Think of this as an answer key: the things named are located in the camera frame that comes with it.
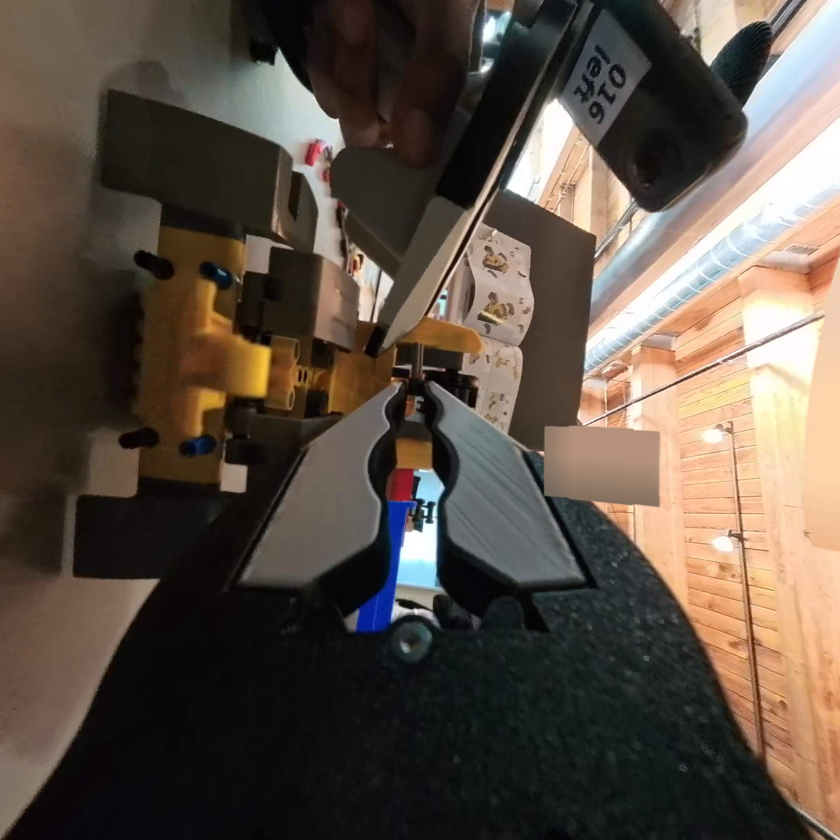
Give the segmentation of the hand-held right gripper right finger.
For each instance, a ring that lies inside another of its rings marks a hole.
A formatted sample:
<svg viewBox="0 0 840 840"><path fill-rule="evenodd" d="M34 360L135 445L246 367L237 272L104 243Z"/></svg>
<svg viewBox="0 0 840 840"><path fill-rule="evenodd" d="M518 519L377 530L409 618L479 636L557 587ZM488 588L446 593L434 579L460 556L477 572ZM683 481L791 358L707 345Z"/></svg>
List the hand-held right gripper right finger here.
<svg viewBox="0 0 840 840"><path fill-rule="evenodd" d="M585 588L527 452L435 382L424 387L437 503L437 579L474 615L497 599Z"/></svg>

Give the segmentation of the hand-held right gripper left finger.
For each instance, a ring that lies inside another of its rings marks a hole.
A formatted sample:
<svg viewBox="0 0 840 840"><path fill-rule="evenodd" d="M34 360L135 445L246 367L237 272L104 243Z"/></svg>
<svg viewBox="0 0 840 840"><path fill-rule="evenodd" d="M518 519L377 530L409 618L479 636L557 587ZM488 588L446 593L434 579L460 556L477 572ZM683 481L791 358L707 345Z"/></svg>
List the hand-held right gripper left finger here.
<svg viewBox="0 0 840 840"><path fill-rule="evenodd" d="M308 442L272 501L238 589L302 596L349 615L385 585L385 486L396 467L405 386L390 384Z"/></svg>

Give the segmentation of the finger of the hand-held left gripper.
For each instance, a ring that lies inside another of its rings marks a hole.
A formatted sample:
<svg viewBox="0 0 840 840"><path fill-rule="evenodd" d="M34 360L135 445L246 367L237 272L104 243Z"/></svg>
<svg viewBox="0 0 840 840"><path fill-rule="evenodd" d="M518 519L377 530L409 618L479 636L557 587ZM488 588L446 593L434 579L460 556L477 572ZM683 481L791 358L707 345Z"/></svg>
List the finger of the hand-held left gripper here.
<svg viewBox="0 0 840 840"><path fill-rule="evenodd" d="M410 203L384 193L367 198L367 231L374 242L384 251L405 246L391 294L367 343L367 354L376 358L426 316L486 215L491 194L480 194L468 207L433 194L414 227Z"/></svg>

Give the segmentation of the yellow toy brick vehicle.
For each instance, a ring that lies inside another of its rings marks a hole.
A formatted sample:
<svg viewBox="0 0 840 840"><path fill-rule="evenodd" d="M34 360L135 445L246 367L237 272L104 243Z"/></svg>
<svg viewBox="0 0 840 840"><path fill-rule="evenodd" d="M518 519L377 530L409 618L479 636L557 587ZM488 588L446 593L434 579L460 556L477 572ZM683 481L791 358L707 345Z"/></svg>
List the yellow toy brick vehicle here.
<svg viewBox="0 0 840 840"><path fill-rule="evenodd" d="M160 579L224 508L224 466L258 478L270 452L311 421L351 414L393 384L413 343L450 358L478 333L423 318L380 356L365 349L360 287L313 252L318 208L278 144L233 125L109 90L101 182L161 205L157 250L134 263L138 297L132 410L119 438L139 453L128 497L78 498L75 576Z"/></svg>

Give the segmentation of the person's left hand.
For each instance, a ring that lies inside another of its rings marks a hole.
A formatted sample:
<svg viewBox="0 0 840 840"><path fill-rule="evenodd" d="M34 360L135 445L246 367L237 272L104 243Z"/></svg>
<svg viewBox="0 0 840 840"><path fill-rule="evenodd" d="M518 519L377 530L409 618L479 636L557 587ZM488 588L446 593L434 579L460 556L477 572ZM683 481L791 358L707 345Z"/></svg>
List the person's left hand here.
<svg viewBox="0 0 840 840"><path fill-rule="evenodd" d="M315 2L305 67L347 145L434 163L480 50L486 3Z"/></svg>

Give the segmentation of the open instruction booklet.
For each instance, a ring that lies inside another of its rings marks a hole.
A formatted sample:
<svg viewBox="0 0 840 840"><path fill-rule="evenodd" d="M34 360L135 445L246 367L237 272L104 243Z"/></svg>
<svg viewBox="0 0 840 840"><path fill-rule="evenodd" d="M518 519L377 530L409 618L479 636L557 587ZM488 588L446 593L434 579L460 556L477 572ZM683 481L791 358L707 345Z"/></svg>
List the open instruction booklet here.
<svg viewBox="0 0 840 840"><path fill-rule="evenodd" d="M478 380L475 411L509 433L522 383L521 344L534 312L531 248L496 229L482 230L466 252L471 299L463 325L475 330L481 350L465 356L462 372Z"/></svg>

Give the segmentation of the blue plastic storage bin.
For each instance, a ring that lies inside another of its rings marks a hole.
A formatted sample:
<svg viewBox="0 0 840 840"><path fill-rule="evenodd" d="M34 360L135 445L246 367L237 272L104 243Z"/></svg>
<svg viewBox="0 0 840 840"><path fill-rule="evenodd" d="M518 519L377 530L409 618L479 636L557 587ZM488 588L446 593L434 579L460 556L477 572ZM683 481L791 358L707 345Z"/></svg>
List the blue plastic storage bin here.
<svg viewBox="0 0 840 840"><path fill-rule="evenodd" d="M397 573L405 536L406 520L416 508L415 500L390 500L388 502L388 530L385 558L387 560L383 587L358 611L355 632L379 633L392 623L396 598Z"/></svg>

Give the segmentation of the smooth silver ceiling pipe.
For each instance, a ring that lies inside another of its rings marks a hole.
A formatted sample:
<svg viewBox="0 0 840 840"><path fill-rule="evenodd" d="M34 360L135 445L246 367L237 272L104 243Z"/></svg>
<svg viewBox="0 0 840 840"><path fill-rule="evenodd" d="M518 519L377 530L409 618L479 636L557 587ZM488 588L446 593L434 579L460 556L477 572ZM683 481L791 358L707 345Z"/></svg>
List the smooth silver ceiling pipe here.
<svg viewBox="0 0 840 840"><path fill-rule="evenodd" d="M838 115L839 6L827 2L765 73L745 108L745 141L674 207L648 215L595 278L617 296L684 254L806 147Z"/></svg>

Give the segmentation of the pile of toy brick pieces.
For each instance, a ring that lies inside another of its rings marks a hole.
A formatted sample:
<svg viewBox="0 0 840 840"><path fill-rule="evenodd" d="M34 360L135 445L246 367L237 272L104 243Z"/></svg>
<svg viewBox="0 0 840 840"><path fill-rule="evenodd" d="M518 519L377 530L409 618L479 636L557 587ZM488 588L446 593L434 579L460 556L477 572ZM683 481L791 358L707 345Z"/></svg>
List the pile of toy brick pieces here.
<svg viewBox="0 0 840 840"><path fill-rule="evenodd" d="M350 237L349 210L333 193L334 158L333 147L324 139L315 139L306 145L303 164L317 176L329 199L329 218L338 236L340 265L354 280L360 280L364 273L365 257Z"/></svg>

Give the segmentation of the ribbed silver ceiling duct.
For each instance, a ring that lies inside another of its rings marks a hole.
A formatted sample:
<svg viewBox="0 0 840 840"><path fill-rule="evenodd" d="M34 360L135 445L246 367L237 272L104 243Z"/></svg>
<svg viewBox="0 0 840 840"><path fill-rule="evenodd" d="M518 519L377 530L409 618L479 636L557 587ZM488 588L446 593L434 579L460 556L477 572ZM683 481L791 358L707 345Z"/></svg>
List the ribbed silver ceiling duct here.
<svg viewBox="0 0 840 840"><path fill-rule="evenodd" d="M762 207L690 261L648 302L639 304L629 315L623 312L618 326L586 351L583 375L591 375L673 312L772 245L782 234L823 210L838 193L839 181L835 180Z"/></svg>

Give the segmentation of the black rail with spotlights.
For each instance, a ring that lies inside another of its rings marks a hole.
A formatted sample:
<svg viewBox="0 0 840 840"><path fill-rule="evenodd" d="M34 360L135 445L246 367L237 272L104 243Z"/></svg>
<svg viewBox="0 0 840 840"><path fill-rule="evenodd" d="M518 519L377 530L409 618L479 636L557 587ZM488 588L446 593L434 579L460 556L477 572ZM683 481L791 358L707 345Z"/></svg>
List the black rail with spotlights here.
<svg viewBox="0 0 840 840"><path fill-rule="evenodd" d="M716 550L722 553L737 552L740 568L740 585L742 601L742 617L745 625L747 656L749 665L749 683L752 696L752 725L755 736L757 755L765 767L767 766L767 742L764 731L763 703L760 690L760 675L757 660L756 639L753 627L753 609L750 593L749 568L746 559L746 539L743 525L742 498L739 485L739 468L733 421L725 421L704 430L703 440L711 444L727 441L730 461L731 491L734 506L734 528L730 528L725 535L720 535L711 541Z"/></svg>

